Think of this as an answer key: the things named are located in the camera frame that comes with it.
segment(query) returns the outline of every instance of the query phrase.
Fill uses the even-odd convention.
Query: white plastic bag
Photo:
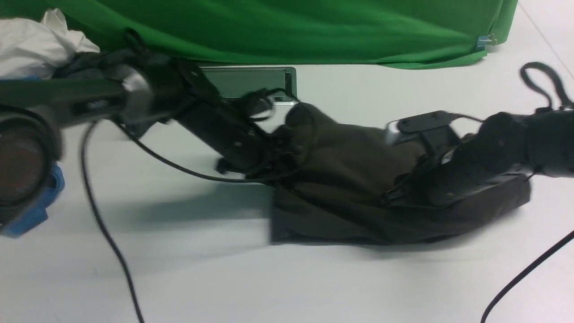
[[[60,9],[46,11],[41,22],[23,18],[0,20],[0,79],[49,79],[76,53],[99,51],[84,33],[68,30]]]

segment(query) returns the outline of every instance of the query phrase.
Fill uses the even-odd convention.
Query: black cloth bag
[[[301,103],[285,124],[307,147],[313,114],[315,150],[301,171],[276,183],[273,242],[429,243],[480,228],[530,200],[530,183],[519,176],[446,209],[386,209],[381,196],[398,175],[410,172],[425,153],[419,143],[385,144],[383,129],[339,124],[316,107]],[[298,154],[301,161],[307,150]]]

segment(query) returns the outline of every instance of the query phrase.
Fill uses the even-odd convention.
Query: black loop strap
[[[142,63],[145,63],[147,59],[151,57],[152,52],[135,29],[126,28],[126,31],[123,33],[123,40],[126,42],[128,48],[134,51],[139,59],[142,60]]]
[[[543,63],[540,63],[538,61],[526,63],[524,66],[522,66],[520,68],[520,77],[524,81],[524,84],[526,84],[526,86],[528,86],[528,88],[535,91],[536,93],[542,94],[546,98],[546,100],[548,100],[548,106],[545,107],[545,109],[552,109],[552,98],[550,97],[550,95],[546,91],[544,91],[538,85],[534,84],[534,82],[532,82],[532,80],[530,79],[530,76],[528,75],[528,72],[527,72],[527,70],[529,70],[529,69],[539,70],[539,71],[543,72],[544,74],[546,74],[550,78],[550,80],[554,84],[554,90],[555,90],[556,94],[558,95],[558,98],[560,98],[560,105],[561,106],[567,106],[567,107],[574,106],[574,103],[572,102],[572,100],[570,100],[570,98],[568,98],[568,95],[566,94],[566,91],[564,90],[562,80],[560,80],[560,77],[558,76],[558,74],[556,73],[555,70],[553,70],[550,66],[543,64]]]

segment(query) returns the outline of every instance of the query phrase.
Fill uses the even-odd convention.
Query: robotic arm
[[[561,99],[559,110],[552,109],[550,96],[530,80],[529,68],[551,78]],[[574,103],[548,66],[528,63],[521,76],[549,105],[529,116],[494,114],[465,142],[450,127],[461,115],[436,111],[389,123],[388,144],[420,140],[427,154],[413,172],[398,179],[385,196],[386,204],[441,208],[524,174],[574,177]]]
[[[247,111],[272,108],[266,90],[220,98],[190,61],[106,71],[107,79],[0,83],[0,229],[34,204],[63,155],[60,129],[112,119],[120,124],[175,120],[223,156],[221,173],[248,178],[294,169],[289,131],[266,133]]]

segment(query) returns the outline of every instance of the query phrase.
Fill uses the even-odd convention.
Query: black wire
[[[532,177],[534,177],[535,175],[536,175],[536,172],[534,172],[534,173],[532,173],[532,174],[528,175],[528,177],[526,178],[526,180],[529,180],[529,179],[531,179],[531,178],[532,178]]]
[[[284,89],[274,89],[268,93],[276,93],[279,90],[285,91]],[[291,95],[291,94],[287,94],[287,95],[290,95],[296,102],[300,102],[299,99],[297,99],[294,95]],[[154,157],[155,159],[159,160],[160,162],[162,162],[168,166],[171,166],[171,167],[173,167],[179,171],[182,171],[186,174],[189,174],[189,175],[192,175],[192,176],[195,176],[198,178],[206,179],[206,180],[213,180],[215,182],[223,182],[223,183],[264,183],[264,182],[271,182],[274,180],[279,180],[282,178],[289,177],[289,176],[299,172],[311,160],[311,156],[313,155],[313,151],[315,150],[315,147],[317,146],[317,138],[318,138],[317,122],[315,120],[315,117],[311,113],[311,111],[309,111],[309,109],[307,109],[305,107],[304,110],[307,113],[307,115],[309,116],[309,120],[311,121],[311,138],[312,138],[311,144],[307,150],[307,154],[305,155],[305,159],[296,168],[294,168],[291,171],[285,172],[283,174],[275,175],[275,176],[268,176],[268,177],[263,177],[263,178],[253,178],[253,179],[222,178],[222,177],[204,175],[204,174],[198,173],[196,171],[189,170],[183,166],[180,166],[180,165],[160,156],[156,152],[152,151],[150,148],[148,148],[146,145],[144,145],[141,141],[139,141],[139,139],[137,139],[133,134],[131,134],[127,129],[125,129],[120,123],[115,122],[115,121],[114,121],[114,123],[129,139],[131,139],[136,145],[138,145],[138,147],[140,147],[143,151],[148,153],[151,157]]]
[[[267,111],[269,112],[269,114],[266,115],[266,116],[264,116],[264,117],[255,117],[255,118],[254,118],[254,117],[249,117],[249,119],[250,119],[251,121],[253,121],[253,122],[267,121],[267,120],[269,120],[269,119],[271,119],[271,118],[273,118],[273,117],[275,116],[275,114],[277,113],[277,108],[275,108],[275,106],[272,105],[272,103],[271,103],[270,108],[267,109],[267,110],[264,111],[264,112],[267,112]]]
[[[142,315],[141,309],[139,308],[138,297],[135,294],[134,282],[131,278],[130,270],[127,267],[127,263],[122,255],[122,252],[119,250],[114,239],[111,237],[110,232],[107,230],[106,224],[102,220],[102,216],[100,215],[100,211],[98,210],[98,206],[96,205],[94,192],[92,191],[92,186],[90,184],[90,177],[88,175],[88,165],[87,165],[87,148],[90,137],[92,136],[92,133],[94,132],[94,129],[96,128],[98,123],[99,121],[95,121],[89,125],[88,129],[86,129],[86,131],[84,132],[84,135],[82,136],[82,141],[80,143],[80,168],[82,169],[82,180],[84,182],[84,189],[86,191],[88,201],[90,202],[90,208],[92,209],[94,218],[98,223],[98,228],[104,235],[104,238],[106,238],[106,241],[109,243],[110,247],[112,248],[116,257],[118,258],[120,265],[122,266],[123,273],[126,276],[127,280],[127,287],[130,290],[131,301],[134,304],[135,313],[138,317],[138,322],[144,323],[143,319],[144,316]]]
[[[482,120],[482,119],[478,119],[478,118],[473,117],[473,116],[468,116],[466,114],[461,114],[461,113],[451,113],[451,114],[455,117],[455,119],[465,118],[465,119],[470,119],[470,120],[480,122],[480,123],[484,122],[484,120]]]
[[[524,277],[526,277],[529,273],[531,273],[536,267],[538,267],[541,263],[543,263],[546,259],[552,256],[555,252],[560,250],[563,246],[574,239],[574,231],[566,235],[562,240],[558,241],[555,245],[550,247],[546,252],[544,252],[540,257],[536,258],[528,267],[526,267],[520,274],[518,274],[510,283],[508,283],[498,294],[494,297],[494,299],[488,304],[486,310],[482,314],[482,319],[480,323],[485,323],[486,318],[490,314],[490,311],[494,308],[494,306],[508,293],[516,284],[518,284]]]

